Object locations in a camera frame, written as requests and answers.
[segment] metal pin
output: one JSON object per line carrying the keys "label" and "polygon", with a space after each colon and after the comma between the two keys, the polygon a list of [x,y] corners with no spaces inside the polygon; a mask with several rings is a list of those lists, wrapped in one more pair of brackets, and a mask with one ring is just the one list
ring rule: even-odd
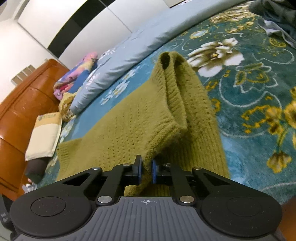
{"label": "metal pin", "polygon": [[180,201],[183,203],[191,203],[194,201],[194,197],[192,196],[182,196],[180,197]]}
{"label": "metal pin", "polygon": [[100,203],[109,203],[112,201],[112,198],[109,196],[101,196],[98,198],[98,202]]}

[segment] white wall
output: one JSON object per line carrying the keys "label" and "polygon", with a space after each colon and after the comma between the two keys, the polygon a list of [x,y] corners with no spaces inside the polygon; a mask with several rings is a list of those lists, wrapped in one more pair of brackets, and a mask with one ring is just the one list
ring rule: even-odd
{"label": "white wall", "polygon": [[59,60],[71,69],[87,53],[96,51],[100,56],[130,34],[122,22],[105,8],[74,38]]}
{"label": "white wall", "polygon": [[2,12],[5,10],[5,7],[7,6],[7,1],[4,2],[1,6],[0,6],[0,19],[1,19],[1,14]]}
{"label": "white wall", "polygon": [[0,15],[0,21],[4,21],[12,17],[21,0],[7,0],[5,9]]}
{"label": "white wall", "polygon": [[0,22],[0,102],[14,89],[11,79],[22,69],[38,68],[53,56],[39,45],[15,21]]}
{"label": "white wall", "polygon": [[56,34],[86,0],[30,0],[18,22],[48,47]]}
{"label": "white wall", "polygon": [[168,6],[163,0],[116,0],[108,8],[134,32],[142,23],[168,9]]}

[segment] green knit sweater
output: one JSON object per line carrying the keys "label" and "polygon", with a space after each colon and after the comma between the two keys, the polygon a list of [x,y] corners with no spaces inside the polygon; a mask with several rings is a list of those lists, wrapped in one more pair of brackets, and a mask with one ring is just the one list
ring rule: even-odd
{"label": "green knit sweater", "polygon": [[[158,155],[163,163],[176,163],[184,170],[200,166],[229,175],[211,101],[177,52],[162,53],[148,81],[83,138],[59,144],[57,154],[59,180],[92,167],[109,171],[115,165],[133,163],[137,154],[147,170]],[[165,188],[149,183],[146,176],[139,187],[127,187],[125,194],[136,195],[146,187],[149,193],[167,194]]]}

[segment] teal floral bedspread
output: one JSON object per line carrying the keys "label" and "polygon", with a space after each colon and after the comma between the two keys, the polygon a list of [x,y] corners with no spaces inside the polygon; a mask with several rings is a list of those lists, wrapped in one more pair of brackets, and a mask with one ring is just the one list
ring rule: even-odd
{"label": "teal floral bedspread", "polygon": [[[296,50],[266,36],[248,4],[193,26],[152,53],[66,124],[60,142],[84,136],[149,78],[160,53],[177,51],[208,91],[231,179],[280,203],[290,199],[296,194]],[[58,170],[54,156],[39,186],[54,182]]]}

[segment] wooden headboard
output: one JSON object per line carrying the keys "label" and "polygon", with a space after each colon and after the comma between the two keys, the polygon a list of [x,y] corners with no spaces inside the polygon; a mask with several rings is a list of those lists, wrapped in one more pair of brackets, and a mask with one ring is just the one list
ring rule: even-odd
{"label": "wooden headboard", "polygon": [[0,194],[15,200],[23,194],[25,152],[38,115],[58,111],[53,85],[69,70],[50,59],[0,104]]}

